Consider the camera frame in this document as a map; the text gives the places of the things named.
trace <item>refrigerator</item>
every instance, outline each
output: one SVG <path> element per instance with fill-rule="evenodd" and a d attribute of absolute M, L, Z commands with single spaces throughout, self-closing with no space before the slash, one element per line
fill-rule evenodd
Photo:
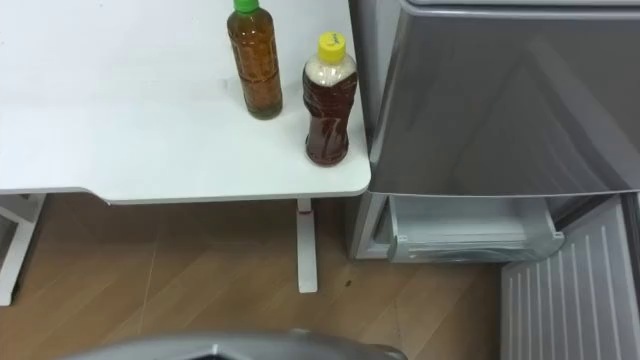
<path fill-rule="evenodd" d="M 640 3 L 350 6 L 372 168 L 350 256 L 512 260 L 502 359 L 640 358 Z"/>

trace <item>floor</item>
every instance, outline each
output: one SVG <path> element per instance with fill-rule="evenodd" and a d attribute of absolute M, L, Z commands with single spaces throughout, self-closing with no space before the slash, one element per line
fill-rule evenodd
<path fill-rule="evenodd" d="M 108 207 L 49 196 L 0 359 L 133 336 L 307 328 L 410 359 L 498 359 L 498 268 L 345 257 L 339 200 L 315 204 L 319 292 L 301 295 L 293 201 Z"/>

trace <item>freezer drawer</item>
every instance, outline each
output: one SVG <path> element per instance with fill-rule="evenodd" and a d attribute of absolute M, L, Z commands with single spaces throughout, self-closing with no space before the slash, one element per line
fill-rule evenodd
<path fill-rule="evenodd" d="M 390 196 L 371 250 L 392 262 L 541 259 L 563 243 L 544 199 Z"/>

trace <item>white table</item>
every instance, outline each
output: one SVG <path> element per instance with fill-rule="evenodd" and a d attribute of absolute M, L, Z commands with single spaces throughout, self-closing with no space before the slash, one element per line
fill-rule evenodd
<path fill-rule="evenodd" d="M 359 94 L 347 157 L 324 168 L 304 152 L 302 68 L 327 30 L 343 32 L 353 56 L 348 3 L 261 5 L 274 18 L 284 95 L 270 121 L 244 107 L 231 0 L 0 0 L 0 215 L 18 223 L 0 305 L 43 194 L 71 191 L 111 204 L 298 199 L 300 291 L 316 291 L 310 199 L 355 196 L 370 179 Z"/>

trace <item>white table frame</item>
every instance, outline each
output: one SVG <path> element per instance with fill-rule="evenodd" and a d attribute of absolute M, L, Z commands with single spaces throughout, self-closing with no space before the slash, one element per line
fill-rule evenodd
<path fill-rule="evenodd" d="M 0 196 L 0 216 L 15 223 L 5 259 L 0 267 L 0 306 L 9 306 L 33 238 L 46 194 Z M 311 199 L 297 199 L 298 289 L 318 291 L 315 218 Z"/>
<path fill-rule="evenodd" d="M 16 224 L 2 267 L 0 267 L 0 306 L 9 306 L 27 256 L 46 194 L 0 196 L 0 215 Z"/>

